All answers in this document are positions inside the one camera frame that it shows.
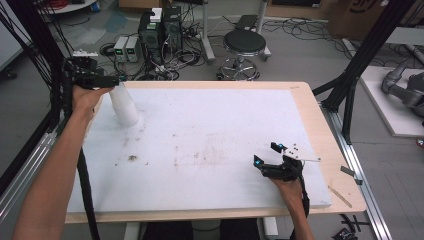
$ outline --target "floor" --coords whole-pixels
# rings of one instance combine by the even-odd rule
[[[135,33],[139,16],[138,13],[120,11],[116,2],[112,2],[102,6],[100,13],[93,14],[89,9],[83,9],[75,14],[61,15],[59,20],[64,27],[63,31],[68,34],[68,40],[77,49],[99,51],[101,45],[113,42],[119,34]],[[237,22],[238,18],[229,17],[229,20]],[[281,26],[281,21],[269,21],[266,21],[262,33],[272,57],[266,62],[260,57],[252,58],[261,72],[257,81],[305,81],[313,89],[336,78],[348,65],[348,54],[340,51],[342,48],[338,42],[328,38],[316,39],[316,34],[291,32],[297,34],[296,38],[290,32],[278,28],[277,24]],[[322,26],[310,25],[312,28],[309,30],[321,33]],[[216,37],[210,39],[216,61],[198,67],[183,68],[179,70],[178,80],[216,80],[220,63],[230,57],[223,49],[222,37],[219,36],[232,28],[232,24],[220,16],[211,19],[208,29],[215,30],[210,35]],[[86,30],[95,33],[90,36],[94,38],[93,41],[98,37],[98,41],[77,46],[78,35],[72,36],[71,33],[79,31],[84,34]],[[402,50],[395,45],[385,46],[372,64],[395,66],[396,63],[392,60],[400,61],[408,55],[402,52],[404,56],[401,56],[392,49]],[[107,61],[107,58],[99,57],[99,62],[102,62],[103,67],[110,73],[113,69]],[[139,66],[128,65],[127,71],[134,73]],[[11,67],[18,73],[16,79],[8,79],[4,73],[0,76],[0,174],[5,171],[49,108],[48,89],[32,63],[25,56],[20,56]],[[317,100],[325,99],[327,94],[317,96]],[[343,116],[343,109],[341,105],[340,116]],[[351,133],[356,154],[392,239],[420,239],[424,234],[424,191],[419,187],[419,184],[424,182],[423,149],[415,144],[415,139],[390,135],[361,84],[357,86]],[[22,197],[0,224],[0,240],[10,239],[21,201]],[[357,220],[356,231],[359,239],[378,239],[367,225],[369,220],[365,213],[348,217],[352,221]],[[347,228],[339,215],[313,215],[309,217],[309,221],[317,239],[330,239],[343,227]],[[287,239],[291,232],[290,219],[278,218],[277,223],[278,238]],[[218,224],[217,221],[198,221],[194,226],[199,229],[214,229]],[[124,238],[124,223],[101,223],[99,229],[102,239]],[[196,239],[217,239],[218,235],[217,230],[195,231]],[[62,239],[89,238],[86,224],[72,224],[65,227]]]

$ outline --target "person's leg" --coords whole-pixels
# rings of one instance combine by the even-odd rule
[[[149,222],[143,240],[193,240],[191,222]]]
[[[222,219],[220,240],[260,240],[256,218]]]

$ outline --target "gray floor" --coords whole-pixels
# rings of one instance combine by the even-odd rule
[[[87,23],[78,26],[106,29],[105,35],[95,44],[77,47],[98,51],[102,44],[112,42],[118,34],[136,32],[139,14],[122,13],[116,7],[112,3],[98,14],[81,10],[61,15],[60,19],[62,23],[73,24],[90,18]],[[223,21],[223,18],[211,20],[209,29]],[[230,24],[222,23],[218,29],[227,30],[216,31],[214,34],[222,35],[230,28]],[[331,41],[302,41],[281,29],[273,32],[264,29],[263,35],[272,57],[267,62],[259,57],[252,58],[261,72],[257,81],[305,81],[313,89],[336,78],[349,63],[349,59],[337,51]],[[222,38],[211,38],[211,43],[217,60],[209,65],[181,69],[179,80],[215,80],[220,63],[231,55],[222,48]],[[401,58],[388,48],[380,51],[378,57],[397,61]],[[99,62],[106,60],[104,57],[99,58]],[[10,80],[3,74],[0,77],[0,173],[4,172],[49,108],[48,90],[31,62],[22,56],[11,66],[18,73],[18,78]],[[127,69],[134,67],[137,65],[129,65]],[[317,96],[317,100],[325,99],[326,95]],[[343,106],[340,107],[340,113],[342,116]],[[420,183],[424,182],[423,150],[417,147],[415,139],[390,135],[361,84],[357,87],[351,137],[392,238],[420,239],[424,233],[424,191],[420,187]],[[21,201],[17,201],[0,225],[1,240],[10,239]],[[366,214],[359,213],[356,217],[359,222],[368,222]],[[310,216],[309,220],[317,239],[330,239],[341,228],[347,227],[341,223],[343,219],[338,215]],[[214,224],[218,223],[196,222],[196,226],[204,229],[213,228]],[[280,238],[287,238],[291,231],[290,221],[279,218],[278,224]],[[107,223],[99,226],[102,239],[123,239],[125,224]],[[360,229],[357,234],[359,239],[374,239],[369,226],[361,225]],[[196,239],[216,239],[219,232],[215,230],[195,234]],[[73,224],[66,226],[62,239],[89,239],[89,236],[86,224]]]

